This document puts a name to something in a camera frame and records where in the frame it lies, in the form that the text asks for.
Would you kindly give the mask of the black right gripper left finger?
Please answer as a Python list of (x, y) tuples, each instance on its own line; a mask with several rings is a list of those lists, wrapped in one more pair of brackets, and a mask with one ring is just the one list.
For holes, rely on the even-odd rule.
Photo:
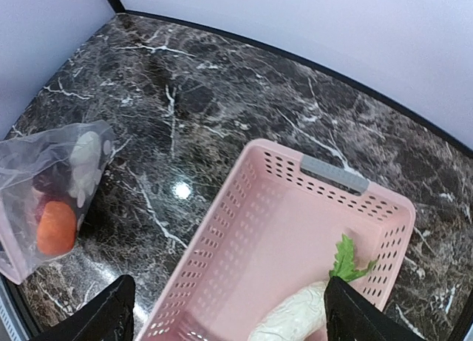
[(134, 336), (135, 281), (119, 276), (83, 308), (37, 335), (35, 341), (130, 341)]

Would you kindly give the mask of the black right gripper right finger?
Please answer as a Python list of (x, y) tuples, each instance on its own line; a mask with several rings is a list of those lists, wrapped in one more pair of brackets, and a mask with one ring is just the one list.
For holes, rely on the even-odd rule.
[(413, 341), (421, 338), (379, 311), (340, 277), (332, 277), (324, 292), (327, 339)]

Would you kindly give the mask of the small green radish leaf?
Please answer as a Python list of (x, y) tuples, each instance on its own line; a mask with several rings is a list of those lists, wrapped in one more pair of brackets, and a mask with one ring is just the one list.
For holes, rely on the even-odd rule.
[(371, 260), (364, 269), (357, 269), (355, 265), (355, 244), (353, 239), (342, 234), (341, 240), (336, 243), (336, 254), (333, 268), (329, 271), (329, 278), (339, 277), (350, 283), (369, 274), (377, 260)]

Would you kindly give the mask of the wrinkled white radish toy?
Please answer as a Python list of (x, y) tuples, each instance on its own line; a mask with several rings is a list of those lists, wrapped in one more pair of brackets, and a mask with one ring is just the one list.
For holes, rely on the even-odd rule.
[(328, 282), (301, 288), (275, 307), (248, 340), (305, 340), (326, 324), (324, 293)]

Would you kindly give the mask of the orange fruit toy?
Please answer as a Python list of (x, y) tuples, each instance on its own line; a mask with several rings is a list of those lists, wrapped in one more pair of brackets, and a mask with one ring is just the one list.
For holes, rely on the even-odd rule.
[(37, 228), (37, 247), (45, 255), (66, 254), (75, 245), (77, 219), (65, 202), (51, 200), (45, 204)]

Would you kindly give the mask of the clear zip top bag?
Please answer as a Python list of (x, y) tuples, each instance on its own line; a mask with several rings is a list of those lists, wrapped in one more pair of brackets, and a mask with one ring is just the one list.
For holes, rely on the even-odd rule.
[(68, 254), (114, 149), (105, 121), (1, 142), (1, 273), (22, 283)]

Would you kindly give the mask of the smooth white radish toy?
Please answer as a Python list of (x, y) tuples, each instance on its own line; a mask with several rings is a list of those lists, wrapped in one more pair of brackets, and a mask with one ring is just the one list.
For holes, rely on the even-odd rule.
[(84, 133), (74, 145), (69, 162), (72, 168), (69, 195), (77, 200), (77, 207), (84, 206), (100, 180), (98, 166), (101, 159), (101, 140), (96, 132)]

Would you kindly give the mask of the red round fruit toy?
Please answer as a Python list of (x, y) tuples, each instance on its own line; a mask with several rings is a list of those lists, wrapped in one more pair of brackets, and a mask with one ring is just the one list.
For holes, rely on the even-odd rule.
[(34, 218), (35, 218), (35, 223), (38, 225), (41, 221), (41, 218), (44, 214), (44, 209), (45, 209), (45, 206), (46, 204), (49, 202), (49, 198), (46, 196), (46, 195), (42, 195), (39, 200), (38, 200), (38, 203), (36, 204), (35, 208), (34, 208)]

